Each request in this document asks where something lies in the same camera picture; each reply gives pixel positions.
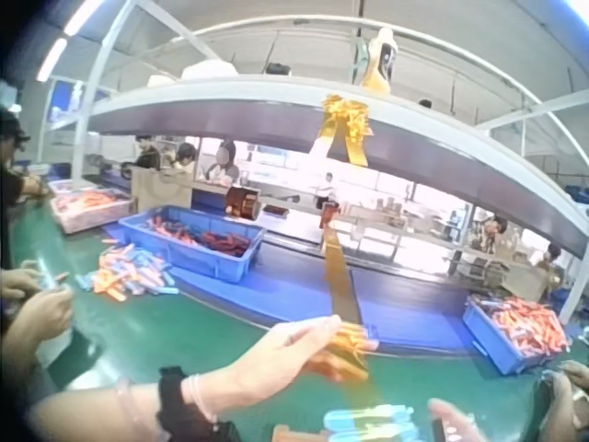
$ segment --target yellow ribbon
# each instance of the yellow ribbon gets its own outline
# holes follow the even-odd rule
[[[338,130],[343,129],[350,162],[356,166],[368,166],[363,148],[364,137],[373,134],[368,125],[368,106],[331,94],[323,101],[323,109],[325,116],[319,137],[333,143]]]

